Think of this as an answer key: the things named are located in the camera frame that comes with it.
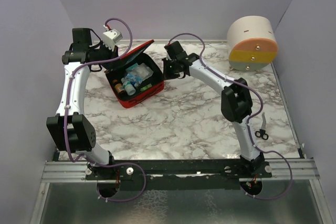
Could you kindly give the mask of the white gauze clear bag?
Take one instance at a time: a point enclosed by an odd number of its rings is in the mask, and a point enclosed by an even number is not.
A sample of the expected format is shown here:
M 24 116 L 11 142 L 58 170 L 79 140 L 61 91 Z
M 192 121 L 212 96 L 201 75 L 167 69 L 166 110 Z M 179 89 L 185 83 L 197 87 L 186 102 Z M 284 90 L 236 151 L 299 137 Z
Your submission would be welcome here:
M 142 78 L 143 80 L 151 77 L 153 75 L 153 70 L 147 66 L 146 64 L 142 63 L 136 68 L 137 75 Z

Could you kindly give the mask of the brown bottle orange cap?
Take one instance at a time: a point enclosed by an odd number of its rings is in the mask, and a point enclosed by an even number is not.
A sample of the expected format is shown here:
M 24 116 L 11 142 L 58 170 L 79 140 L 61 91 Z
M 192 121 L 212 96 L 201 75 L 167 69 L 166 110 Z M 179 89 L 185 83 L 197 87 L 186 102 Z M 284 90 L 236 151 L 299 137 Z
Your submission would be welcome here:
M 126 91 L 122 85 L 122 82 L 120 80 L 114 79 L 112 81 L 113 87 L 116 91 L 116 93 L 120 96 L 124 96 L 126 94 Z

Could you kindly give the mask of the blue yellow plaster pack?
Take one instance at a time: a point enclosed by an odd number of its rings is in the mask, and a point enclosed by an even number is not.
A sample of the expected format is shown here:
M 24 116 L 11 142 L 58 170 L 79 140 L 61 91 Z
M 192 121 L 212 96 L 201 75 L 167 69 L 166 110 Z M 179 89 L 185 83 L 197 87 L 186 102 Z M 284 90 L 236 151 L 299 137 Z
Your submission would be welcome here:
M 133 65 L 138 65 L 137 56 L 127 57 L 125 58 L 125 62 L 123 62 L 123 65 L 121 66 L 122 69 L 132 68 Z

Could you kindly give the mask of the red black medicine case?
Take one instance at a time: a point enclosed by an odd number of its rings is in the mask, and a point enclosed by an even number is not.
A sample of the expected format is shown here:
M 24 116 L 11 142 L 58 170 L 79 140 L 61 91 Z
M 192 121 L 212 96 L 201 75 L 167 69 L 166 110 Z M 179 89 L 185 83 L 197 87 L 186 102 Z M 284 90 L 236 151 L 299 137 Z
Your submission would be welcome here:
M 129 51 L 105 71 L 110 87 L 126 109 L 136 106 L 164 89 L 164 78 L 155 61 L 145 53 L 149 40 Z

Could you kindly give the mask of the blue packets clear bag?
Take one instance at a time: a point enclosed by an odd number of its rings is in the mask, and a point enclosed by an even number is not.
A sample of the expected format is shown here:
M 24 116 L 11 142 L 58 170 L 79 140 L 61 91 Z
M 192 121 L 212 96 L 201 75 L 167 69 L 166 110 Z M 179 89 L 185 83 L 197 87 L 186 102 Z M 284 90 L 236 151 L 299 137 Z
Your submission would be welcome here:
M 136 68 L 127 69 L 124 78 L 131 82 L 133 86 L 138 87 L 143 82 L 143 79 L 137 75 Z

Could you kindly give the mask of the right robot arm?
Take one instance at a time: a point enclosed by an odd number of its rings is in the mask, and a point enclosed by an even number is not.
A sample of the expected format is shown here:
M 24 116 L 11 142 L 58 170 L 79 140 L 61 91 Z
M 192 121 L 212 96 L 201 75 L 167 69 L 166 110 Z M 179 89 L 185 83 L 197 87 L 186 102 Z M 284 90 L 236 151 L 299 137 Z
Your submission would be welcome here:
M 163 58 L 164 79 L 177 79 L 182 74 L 198 79 L 215 90 L 221 98 L 221 113 L 235 129 L 240 146 L 241 171 L 246 177 L 259 173 L 265 158 L 255 146 L 248 118 L 252 113 L 253 102 L 245 79 L 228 77 L 208 66 L 202 57 L 187 52 L 178 41 L 164 46 L 167 57 Z

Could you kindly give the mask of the clear bottle green label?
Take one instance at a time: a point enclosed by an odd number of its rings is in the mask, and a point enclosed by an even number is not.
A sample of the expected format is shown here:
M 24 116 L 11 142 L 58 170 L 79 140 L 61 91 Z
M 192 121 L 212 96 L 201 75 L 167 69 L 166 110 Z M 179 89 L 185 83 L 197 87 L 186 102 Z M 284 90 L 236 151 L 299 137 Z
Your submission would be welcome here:
M 129 96 L 132 96 L 136 93 L 135 87 L 130 82 L 123 83 L 123 87 Z

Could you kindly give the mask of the small green box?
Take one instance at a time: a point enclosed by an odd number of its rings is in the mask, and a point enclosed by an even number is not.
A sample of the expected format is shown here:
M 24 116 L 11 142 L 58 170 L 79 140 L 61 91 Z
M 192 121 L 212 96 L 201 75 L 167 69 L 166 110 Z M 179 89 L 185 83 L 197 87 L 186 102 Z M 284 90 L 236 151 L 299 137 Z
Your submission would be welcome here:
M 150 84 L 147 84 L 147 85 L 143 86 L 140 90 L 141 91 L 145 91 L 145 90 L 147 90 L 147 89 L 149 89 L 151 87 L 152 87 L 152 84 L 150 83 Z

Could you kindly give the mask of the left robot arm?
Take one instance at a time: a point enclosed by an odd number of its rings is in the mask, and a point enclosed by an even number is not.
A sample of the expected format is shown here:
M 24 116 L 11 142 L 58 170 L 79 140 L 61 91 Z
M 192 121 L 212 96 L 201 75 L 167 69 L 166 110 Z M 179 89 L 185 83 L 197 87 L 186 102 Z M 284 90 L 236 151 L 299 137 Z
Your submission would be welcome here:
M 118 56 L 117 42 L 122 39 L 116 29 L 107 28 L 98 44 L 93 45 L 92 29 L 74 28 L 73 42 L 62 56 L 65 80 L 62 97 L 55 116 L 47 118 L 47 129 L 59 151 L 69 157 L 77 154 L 95 165 L 104 179 L 115 175 L 112 154 L 96 142 L 96 131 L 85 117 L 86 84 L 91 73 L 90 62 L 105 61 Z

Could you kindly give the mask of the black handled scissors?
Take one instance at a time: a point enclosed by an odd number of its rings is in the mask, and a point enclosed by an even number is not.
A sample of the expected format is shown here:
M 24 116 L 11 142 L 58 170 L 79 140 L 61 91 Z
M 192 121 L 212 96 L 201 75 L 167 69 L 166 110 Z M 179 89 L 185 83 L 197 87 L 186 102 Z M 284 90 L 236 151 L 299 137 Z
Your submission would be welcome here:
M 266 133 L 267 121 L 266 121 L 266 117 L 265 117 L 264 112 L 261 114 L 261 117 L 262 117 L 263 121 L 262 121 L 260 129 L 255 132 L 255 137 L 261 138 L 261 139 L 266 141 L 266 140 L 269 139 L 269 135 Z

